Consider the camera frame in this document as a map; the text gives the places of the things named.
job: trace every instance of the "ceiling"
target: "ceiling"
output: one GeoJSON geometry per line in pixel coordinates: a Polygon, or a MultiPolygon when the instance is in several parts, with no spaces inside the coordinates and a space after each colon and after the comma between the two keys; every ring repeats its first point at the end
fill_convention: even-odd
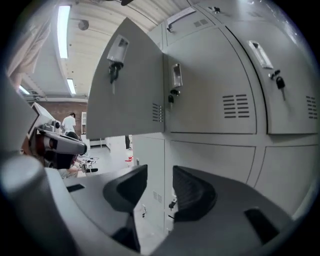
{"type": "Polygon", "coordinates": [[[24,79],[22,85],[25,84],[26,89],[36,88],[35,91],[41,92],[44,97],[70,98],[66,78],[71,78],[76,91],[74,98],[85,99],[104,49],[126,17],[147,33],[168,17],[199,2],[201,0],[134,0],[122,6],[119,0],[60,1],[59,5],[71,5],[67,32],[68,59],[59,57],[55,14],[35,71],[28,75],[28,82],[24,79]],[[87,30],[79,29],[80,20],[89,22],[87,30]]]}

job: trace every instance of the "locker door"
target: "locker door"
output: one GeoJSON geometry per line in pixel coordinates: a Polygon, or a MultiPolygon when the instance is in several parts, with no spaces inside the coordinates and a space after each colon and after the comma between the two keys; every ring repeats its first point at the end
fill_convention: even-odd
{"type": "Polygon", "coordinates": [[[87,110],[87,138],[164,131],[163,53],[126,18],[107,44],[95,70],[87,110]],[[120,35],[128,41],[124,66],[113,85],[107,59],[120,35]]]}
{"type": "Polygon", "coordinates": [[[162,23],[148,32],[148,36],[152,39],[152,41],[162,50],[162,23]]]}
{"type": "Polygon", "coordinates": [[[255,189],[293,215],[306,196],[316,172],[318,146],[268,146],[255,189]]]}
{"type": "Polygon", "coordinates": [[[259,76],[267,110],[269,134],[317,133],[317,77],[292,39],[268,22],[235,22],[227,26],[240,41],[259,76]],[[273,69],[263,68],[248,41],[264,50],[273,69]],[[284,97],[269,74],[280,70],[284,97]]]}
{"type": "Polygon", "coordinates": [[[213,26],[213,22],[204,16],[201,12],[196,11],[191,13],[174,23],[172,23],[172,31],[167,30],[168,23],[165,21],[167,45],[171,45],[175,41],[204,28],[213,26]]]}
{"type": "Polygon", "coordinates": [[[132,136],[134,163],[148,165],[147,185],[140,199],[145,219],[164,231],[165,208],[165,140],[132,136]]]}
{"type": "Polygon", "coordinates": [[[245,1],[211,0],[201,2],[198,6],[206,10],[221,23],[264,20],[259,11],[253,9],[252,6],[245,1]],[[214,7],[220,8],[220,12],[216,12],[214,7]]]}
{"type": "Polygon", "coordinates": [[[170,89],[175,64],[180,64],[183,84],[170,111],[171,132],[256,133],[255,105],[248,77],[220,29],[193,33],[166,51],[170,89]]]}

